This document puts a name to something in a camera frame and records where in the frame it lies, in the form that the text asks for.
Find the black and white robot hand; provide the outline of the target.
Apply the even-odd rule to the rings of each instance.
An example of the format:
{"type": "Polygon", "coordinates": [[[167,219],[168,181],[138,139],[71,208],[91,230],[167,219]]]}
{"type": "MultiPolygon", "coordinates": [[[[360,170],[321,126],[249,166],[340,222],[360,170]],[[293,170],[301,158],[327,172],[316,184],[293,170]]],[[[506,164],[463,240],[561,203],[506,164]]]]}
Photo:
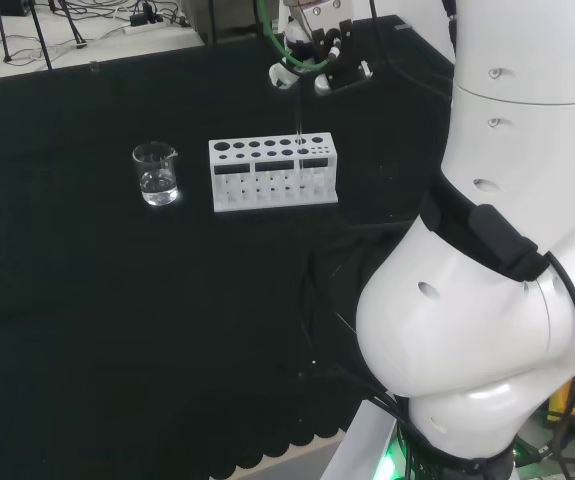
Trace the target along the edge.
{"type": "Polygon", "coordinates": [[[354,45],[350,1],[284,1],[286,24],[281,34],[272,27],[264,1],[255,3],[262,33],[277,54],[269,69],[274,87],[287,90],[309,78],[319,95],[369,80],[373,71],[354,45]]]}

